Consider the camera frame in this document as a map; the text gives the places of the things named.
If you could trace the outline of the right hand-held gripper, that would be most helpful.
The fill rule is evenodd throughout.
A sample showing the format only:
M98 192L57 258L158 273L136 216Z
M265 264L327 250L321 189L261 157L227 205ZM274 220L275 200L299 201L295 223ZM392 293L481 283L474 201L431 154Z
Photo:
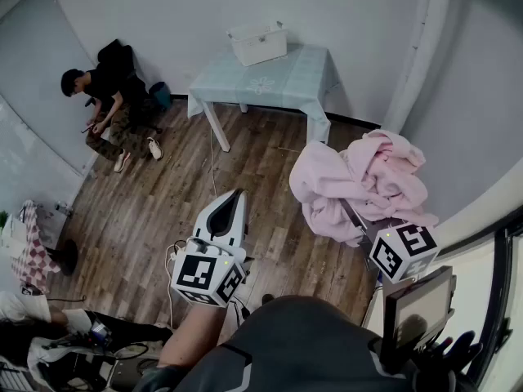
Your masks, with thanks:
M342 241L351 247L366 249L369 259L391 283L424 272L440 252L433 226L397 219L365 224L344 198L341 199L341 226Z

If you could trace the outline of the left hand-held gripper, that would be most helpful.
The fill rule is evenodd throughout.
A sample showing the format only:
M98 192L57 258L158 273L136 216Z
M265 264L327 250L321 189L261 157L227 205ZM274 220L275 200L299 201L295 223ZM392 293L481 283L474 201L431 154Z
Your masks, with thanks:
M246 218L243 189L231 190L207 205L197 216L194 237L176 254L171 288L193 304L227 306L247 277L247 253L235 247L244 240Z

